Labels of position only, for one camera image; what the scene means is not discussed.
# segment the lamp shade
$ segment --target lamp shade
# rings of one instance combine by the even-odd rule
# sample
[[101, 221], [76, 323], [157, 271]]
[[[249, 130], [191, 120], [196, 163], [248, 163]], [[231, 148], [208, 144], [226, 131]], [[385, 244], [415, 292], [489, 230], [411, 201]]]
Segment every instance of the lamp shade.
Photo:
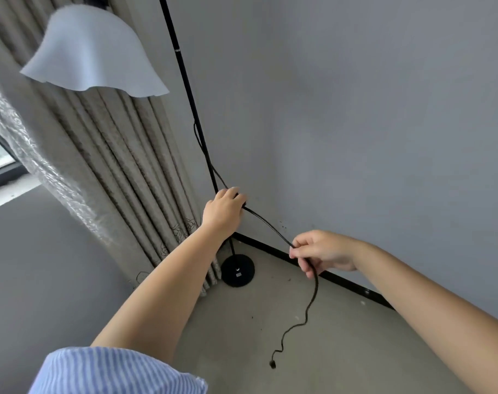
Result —
[[21, 73], [75, 91], [103, 86], [132, 97], [168, 93], [134, 30], [113, 13], [90, 5], [54, 12]]

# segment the lamp base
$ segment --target lamp base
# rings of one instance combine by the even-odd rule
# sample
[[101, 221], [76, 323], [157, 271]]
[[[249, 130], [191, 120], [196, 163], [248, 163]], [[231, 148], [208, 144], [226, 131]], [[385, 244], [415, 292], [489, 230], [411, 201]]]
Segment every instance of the lamp base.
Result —
[[222, 264], [222, 280], [231, 287], [248, 284], [254, 277], [254, 263], [245, 254], [233, 254]]

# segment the beige tile floor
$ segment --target beige tile floor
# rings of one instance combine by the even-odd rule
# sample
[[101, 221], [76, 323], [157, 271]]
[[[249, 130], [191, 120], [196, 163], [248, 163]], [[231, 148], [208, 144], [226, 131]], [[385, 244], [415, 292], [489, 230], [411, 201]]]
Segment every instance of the beige tile floor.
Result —
[[[320, 279], [309, 324], [303, 318], [314, 282], [299, 268], [236, 243], [255, 262], [243, 288], [224, 283], [198, 301], [175, 367], [203, 377], [210, 393], [469, 393], [399, 315]], [[220, 260], [228, 253], [220, 254]]]

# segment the gray wall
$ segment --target gray wall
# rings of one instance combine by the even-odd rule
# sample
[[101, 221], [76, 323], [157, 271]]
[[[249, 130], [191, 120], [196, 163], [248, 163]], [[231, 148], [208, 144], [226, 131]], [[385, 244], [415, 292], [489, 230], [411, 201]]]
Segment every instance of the gray wall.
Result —
[[44, 188], [0, 207], [0, 393], [46, 355], [90, 345], [131, 293], [105, 250]]
[[[204, 202], [158, 0], [128, 2]], [[288, 237], [371, 241], [498, 317], [498, 0], [168, 3], [212, 160], [250, 207]], [[285, 250], [251, 216], [240, 231]]]

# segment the baseboard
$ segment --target baseboard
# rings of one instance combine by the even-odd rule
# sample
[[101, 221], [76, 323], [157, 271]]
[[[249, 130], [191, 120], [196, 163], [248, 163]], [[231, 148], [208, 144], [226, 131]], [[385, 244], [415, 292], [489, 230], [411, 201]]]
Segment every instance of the baseboard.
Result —
[[[239, 234], [238, 232], [234, 232], [234, 235], [232, 237], [242, 243], [265, 251], [266, 253], [269, 253], [274, 257], [281, 258], [282, 260], [287, 261], [289, 264], [296, 265], [298, 267], [297, 260], [289, 258], [289, 255], [284, 251], [278, 250], [272, 246], [266, 245], [265, 243], [249, 238], [248, 236]], [[382, 296], [380, 293], [377, 293], [376, 291], [371, 291], [359, 284], [356, 284], [355, 282], [351, 282], [350, 280], [342, 278], [341, 276], [335, 275], [328, 271], [322, 272], [320, 274], [320, 277], [332, 283], [336, 283], [337, 285], [342, 286], [356, 294], [359, 294], [360, 296], [369, 298], [375, 303], [394, 309], [391, 304], [389, 304], [388, 301], [384, 298], [384, 296]]]

